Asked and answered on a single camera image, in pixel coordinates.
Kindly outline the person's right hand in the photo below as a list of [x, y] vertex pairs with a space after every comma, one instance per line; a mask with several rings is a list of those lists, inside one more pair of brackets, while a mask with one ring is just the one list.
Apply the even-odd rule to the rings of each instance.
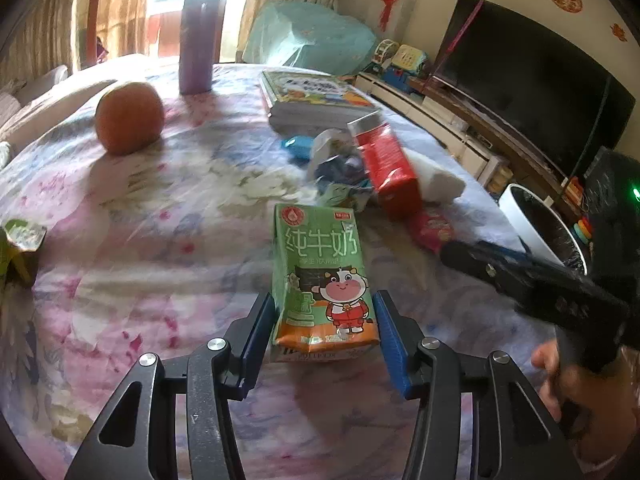
[[620, 458], [639, 430], [639, 401], [628, 360], [619, 356], [604, 374], [593, 374], [561, 365], [558, 344], [550, 340], [534, 351], [530, 362], [547, 374], [539, 395], [554, 420], [562, 418], [567, 401], [585, 416], [574, 429], [577, 456], [591, 465]]

